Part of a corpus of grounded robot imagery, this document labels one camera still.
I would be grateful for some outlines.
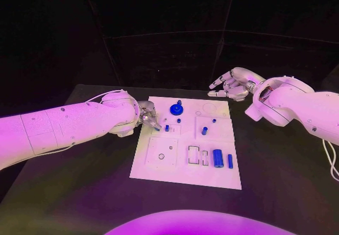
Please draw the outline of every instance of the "dark table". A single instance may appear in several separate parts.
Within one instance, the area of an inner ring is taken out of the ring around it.
[[[115,89],[78,85],[68,104]],[[223,100],[206,91],[122,89],[137,100]],[[284,128],[254,122],[244,113],[249,103],[229,100],[242,190],[131,179],[137,127],[131,136],[107,134],[27,161],[0,205],[0,234],[104,234],[143,215],[177,209],[241,215],[301,235],[337,234],[339,184],[322,141],[297,121]]]

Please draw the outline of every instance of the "blue object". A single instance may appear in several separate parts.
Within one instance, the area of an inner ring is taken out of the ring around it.
[[[203,136],[206,135],[206,130],[208,130],[208,128],[205,127],[205,128],[203,128],[203,131],[202,131],[202,135],[203,135]]]
[[[169,109],[170,113],[177,116],[183,112],[182,101],[179,100],[176,104],[172,105]]]
[[[223,167],[223,160],[222,160],[222,152],[221,149],[213,150],[213,167],[222,168]]]
[[[232,160],[232,155],[228,155],[228,168],[234,169],[234,160]]]

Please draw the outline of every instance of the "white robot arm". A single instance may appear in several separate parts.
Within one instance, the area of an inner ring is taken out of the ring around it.
[[[91,102],[101,95],[101,102]],[[0,170],[107,133],[131,135],[141,123],[161,128],[150,101],[137,102],[124,90],[101,95],[84,103],[0,118]]]
[[[223,90],[210,91],[209,96],[229,97],[242,101],[252,93],[252,104],[247,115],[258,121],[262,117],[277,126],[296,119],[310,134],[339,145],[339,94],[314,92],[294,77],[265,80],[244,68],[234,68],[209,85],[223,83]]]

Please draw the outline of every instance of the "cable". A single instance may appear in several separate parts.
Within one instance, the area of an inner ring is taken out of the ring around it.
[[[336,174],[339,175],[337,169],[335,168],[336,158],[337,158],[336,150],[335,150],[335,148],[333,148],[333,146],[332,146],[332,143],[330,143],[329,141],[327,141],[327,143],[329,143],[329,146],[330,146],[332,151],[333,151],[333,161],[330,160],[330,154],[329,154],[329,151],[327,151],[327,148],[326,148],[326,144],[324,144],[324,140],[323,140],[323,148],[324,148],[324,152],[326,152],[327,159],[329,159],[329,162],[330,162],[330,175],[332,175],[333,179],[335,179],[336,181],[339,181],[339,178],[335,177],[335,174],[333,174],[333,170],[335,170]]]
[[[72,144],[69,147],[66,147],[65,149],[62,149],[62,150],[58,150],[58,151],[53,151],[53,152],[47,152],[47,153],[42,153],[42,154],[33,155],[32,157],[24,158],[24,159],[22,159],[22,160],[19,160],[17,162],[11,163],[9,166],[11,166],[11,165],[20,163],[22,161],[24,161],[24,160],[27,160],[27,159],[30,159],[30,158],[39,157],[39,156],[42,156],[42,155],[47,155],[47,154],[52,154],[52,153],[59,153],[59,152],[62,152],[62,151],[71,149],[72,147],[73,147],[73,144]]]
[[[86,102],[89,102],[91,100],[94,100],[95,98],[101,97],[102,95],[108,94],[108,93],[112,93],[112,92],[121,92],[122,90],[114,90],[114,91],[110,91],[110,92],[105,92],[99,95],[97,95],[95,97],[92,97]]]

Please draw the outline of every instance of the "white board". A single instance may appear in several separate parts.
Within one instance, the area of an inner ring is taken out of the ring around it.
[[[148,100],[154,103],[163,128],[156,131],[146,125],[141,127],[130,177],[241,189],[228,102],[153,96]],[[170,106],[177,100],[182,101],[183,113],[174,116]],[[202,135],[203,127],[208,127],[206,135]],[[213,167],[213,149],[222,150],[222,168]],[[232,169],[228,154],[232,155]]]

